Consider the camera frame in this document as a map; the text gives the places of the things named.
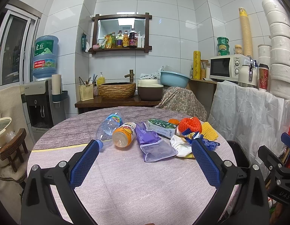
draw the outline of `light blue basin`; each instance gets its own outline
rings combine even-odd
[[[182,73],[161,71],[161,84],[164,86],[176,86],[186,88],[190,78]]]

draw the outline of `round table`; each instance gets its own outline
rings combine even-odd
[[[69,118],[47,131],[35,144],[29,157],[27,174],[38,164],[54,167],[84,149],[100,123],[114,110],[125,121],[139,123],[150,118],[181,120],[189,117],[177,112],[148,107],[100,109]],[[235,165],[232,149],[219,135],[216,153]],[[70,218],[55,186],[51,186],[61,215]],[[79,199],[99,225],[190,225],[201,214],[215,187],[210,186],[194,159],[171,157],[146,163],[136,141],[127,147],[111,145],[100,152],[83,184],[75,188]]]

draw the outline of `sink basin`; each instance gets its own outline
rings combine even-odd
[[[105,83],[98,86],[99,95],[107,99],[125,99],[134,96],[136,83]]]

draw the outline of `window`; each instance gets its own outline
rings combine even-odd
[[[0,87],[28,83],[38,18],[11,5],[6,6],[1,18]]]

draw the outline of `metal screw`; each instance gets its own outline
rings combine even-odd
[[[253,169],[255,169],[255,170],[259,170],[259,166],[258,166],[257,164],[254,164],[254,165],[253,165]]]
[[[58,166],[59,167],[64,167],[64,166],[66,166],[66,162],[65,161],[61,161],[59,164],[58,164]]]
[[[232,165],[232,162],[231,161],[224,161],[224,165],[226,165],[227,167],[230,167]]]
[[[37,170],[38,168],[39,168],[38,165],[33,165],[31,169],[32,169],[33,171],[35,171],[35,170]]]

